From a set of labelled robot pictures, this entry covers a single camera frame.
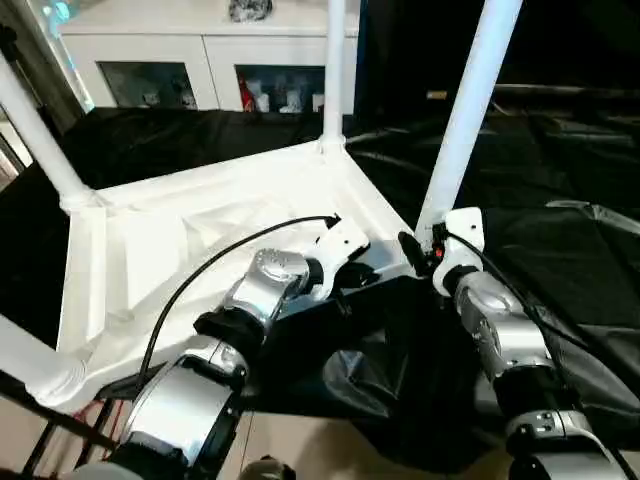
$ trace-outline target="white frame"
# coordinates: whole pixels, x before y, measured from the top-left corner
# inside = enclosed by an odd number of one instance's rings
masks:
[[[342,110],[353,113],[358,39],[344,39]],[[236,65],[324,67],[325,37],[205,36],[204,44],[222,110],[242,111]]]
[[[182,63],[198,110],[218,108],[200,35],[64,35],[63,42],[97,107],[116,107],[98,62]]]
[[[447,186],[438,190],[442,192],[442,198],[436,200],[441,205],[446,200],[452,206],[457,195],[521,4],[522,0],[485,2],[454,112],[443,139],[438,166],[431,177],[430,192],[434,185],[444,183]],[[128,330],[124,336],[121,332],[120,340],[103,345],[102,355],[91,350],[90,340],[94,333],[89,332],[94,327],[99,329],[100,323],[104,325],[106,321],[103,314],[108,282],[106,271],[108,263],[112,261],[106,244],[106,219],[118,220],[118,215],[125,213],[129,206],[136,207],[138,201],[150,207],[157,206],[155,202],[160,195],[169,196],[171,205],[179,208],[183,208],[180,205],[184,205],[185,201],[187,205],[191,202],[191,207],[195,205],[205,209],[206,204],[207,208],[215,208],[215,201],[207,202],[205,199],[219,193],[217,186],[225,182],[231,184],[232,194],[235,195],[235,191],[239,196],[246,196],[254,187],[264,189],[273,184],[274,192],[296,197],[293,198],[298,202],[296,210],[316,210],[319,206],[329,208],[333,202],[339,215],[356,219],[372,244],[365,254],[367,261],[383,278],[389,279],[411,271],[397,240],[400,231],[411,230],[344,149],[339,98],[342,65],[345,63],[342,48],[345,1],[329,0],[329,10],[325,78],[328,95],[325,99],[324,134],[319,141],[100,192],[91,191],[81,182],[0,55],[0,104],[58,190],[61,206],[71,216],[58,351],[69,352],[74,361],[69,366],[61,362],[51,368],[47,365],[50,356],[46,351],[47,346],[28,338],[22,338],[24,341],[21,342],[19,340],[23,335],[0,324],[0,352],[3,354],[0,355],[0,369],[14,372],[39,402],[59,411],[77,411],[94,398],[100,387],[134,373],[140,365],[146,343],[145,334],[149,332],[142,332],[141,336],[133,338]],[[463,121],[467,112],[472,118]],[[301,166],[308,171],[301,174],[295,170]],[[321,194],[315,197],[309,195],[305,189],[310,184],[316,189],[320,188]],[[198,198],[198,188],[203,185],[207,186],[206,194]],[[297,195],[291,194],[291,189],[297,189]],[[433,202],[428,193],[422,214],[426,211],[433,216],[430,207]],[[154,258],[153,261],[155,263],[162,259]],[[230,280],[225,277],[219,282],[222,291],[226,291]],[[73,313],[65,315],[67,309]],[[180,351],[184,340],[192,334],[189,322],[167,321],[158,339],[154,364],[166,361]],[[125,351],[118,352],[113,347],[123,340],[133,343],[128,343]],[[20,362],[27,362],[31,368],[17,368]],[[42,375],[38,374],[40,370],[53,372],[43,380]]]

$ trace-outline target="white metal pipe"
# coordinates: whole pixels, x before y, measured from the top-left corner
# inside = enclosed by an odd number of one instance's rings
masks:
[[[329,0],[327,63],[324,77],[323,150],[344,145],[342,135],[342,70],[344,62],[345,0]]]
[[[442,222],[458,196],[521,5],[522,0],[485,0],[416,226],[416,238],[427,251],[432,225]]]
[[[23,90],[13,70],[0,53],[0,105],[20,134],[44,173],[60,195],[60,205],[72,208],[90,201],[91,190],[82,183],[75,170],[51,136],[51,133]]]
[[[27,392],[55,406],[78,387],[84,364],[49,348],[0,314],[0,370],[25,384]]]

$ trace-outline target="tiled floor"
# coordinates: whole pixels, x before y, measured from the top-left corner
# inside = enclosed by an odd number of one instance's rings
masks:
[[[99,407],[89,409],[87,419],[93,422]],[[125,403],[119,421],[113,426],[118,406],[105,426],[104,433],[113,431],[117,438],[130,411]],[[45,422],[20,407],[0,398],[0,467],[20,471],[33,449]],[[57,429],[36,473],[50,476],[73,469],[82,441]],[[91,457],[97,461],[102,449]],[[396,465],[377,454],[362,435],[348,422],[288,415],[246,413],[236,439],[220,472],[220,480],[236,480],[243,467],[264,455],[287,463],[299,480],[445,480],[434,475]],[[631,464],[640,471],[640,454],[627,454]],[[509,458],[495,451],[481,458],[464,474],[447,480],[506,479]]]

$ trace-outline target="black wire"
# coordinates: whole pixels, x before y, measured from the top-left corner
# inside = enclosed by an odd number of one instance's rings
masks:
[[[591,348],[591,346],[587,345],[584,342],[581,342],[580,340],[576,340],[571,335],[564,333],[562,330],[544,321],[542,317],[540,317],[540,314],[535,309],[535,307],[531,305],[531,303],[526,299],[526,297],[522,293],[520,293],[520,291],[513,285],[513,283],[509,281],[509,279],[502,273],[502,271],[496,266],[496,264],[493,263],[491,259],[487,257],[487,255],[485,255],[478,248],[476,248],[472,243],[460,237],[459,235],[456,235],[455,233],[451,233],[451,232],[447,232],[447,235],[450,236],[451,238],[456,239],[457,241],[462,243],[465,247],[467,247],[469,250],[471,250],[473,253],[475,253],[478,257],[480,257],[480,259],[482,260],[482,263],[484,263],[487,266],[487,270],[489,270],[498,280],[500,280],[500,282],[505,287],[507,287],[511,291],[511,293],[513,293],[513,295],[518,299],[518,301],[522,304],[522,308],[524,309],[525,313],[531,318],[531,321],[533,321],[533,323],[535,323],[538,326],[538,328],[543,328],[545,330],[548,330],[549,332],[554,333],[555,335],[566,340],[572,345],[575,345],[576,347],[584,350],[589,355],[592,355],[595,358],[599,358],[599,356],[596,355],[596,353]]]
[[[295,225],[297,223],[303,223],[303,222],[314,222],[314,221],[335,222],[336,220],[337,220],[336,217],[329,217],[329,216],[322,216],[322,215],[294,218],[293,220],[288,220],[286,222],[273,225],[269,228],[265,228],[264,230],[261,230],[257,233],[249,235],[248,237],[245,237],[242,240],[239,240],[229,245],[228,247],[220,250],[213,257],[211,257],[202,265],[200,265],[191,275],[189,275],[189,277],[184,282],[182,282],[182,284],[180,284],[180,286],[176,289],[173,295],[171,295],[171,297],[165,304],[164,308],[160,312],[160,315],[158,316],[158,320],[156,321],[156,324],[153,327],[153,331],[151,332],[151,336],[149,337],[149,343],[147,344],[147,349],[144,352],[144,357],[142,358],[142,364],[140,365],[140,372],[138,373],[138,380],[136,382],[136,390],[140,392],[144,387],[144,381],[145,381],[145,377],[147,376],[147,372],[149,370],[149,364],[151,363],[151,356],[153,355],[153,349],[156,346],[156,342],[158,341],[158,335],[160,334],[160,329],[162,328],[162,325],[164,324],[164,321],[166,320],[167,315],[169,315],[169,311],[171,310],[173,305],[176,303],[180,295],[182,295],[182,293],[187,289],[187,287],[191,285],[191,283],[193,283],[193,281],[196,278],[198,278],[202,274],[202,272],[204,272],[207,268],[209,268],[215,262],[220,260],[220,258],[225,256],[227,253],[242,247],[243,245],[255,240],[256,238],[262,237],[264,235],[267,235],[281,228],[288,227],[290,225]]]
[[[627,476],[627,478],[629,480],[638,480],[638,476],[636,475],[635,470],[631,465],[629,465],[629,462],[627,462],[627,459],[624,458],[622,453],[620,453],[620,450],[618,450],[617,448],[612,448],[607,445],[605,445],[605,447],[609,449],[609,451],[611,452],[611,455],[613,455],[613,458],[616,459],[616,461],[618,462],[618,465],[620,465],[620,468],[622,469],[624,474]]]

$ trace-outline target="black cloth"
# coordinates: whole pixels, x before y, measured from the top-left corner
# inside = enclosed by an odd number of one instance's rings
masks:
[[[349,144],[411,226],[445,124],[436,116],[407,133]],[[346,125],[348,135],[364,128]],[[287,146],[320,131],[313,115],[96,109],[62,146],[83,181],[98,189]],[[614,375],[550,338],[597,432],[627,448],[640,447],[640,408],[618,376],[636,389],[639,239],[595,220],[589,207],[546,205],[588,201],[637,218],[638,131],[597,118],[489,117],[457,201],[482,207],[486,252],[514,282],[556,320],[581,325],[616,352]],[[68,220],[37,165],[2,192],[0,218],[0,309],[53,346]],[[278,322],[246,402],[347,417],[387,456],[455,471],[487,448],[472,431],[482,420],[473,409],[477,373],[473,346],[450,305],[428,281],[400,278]]]

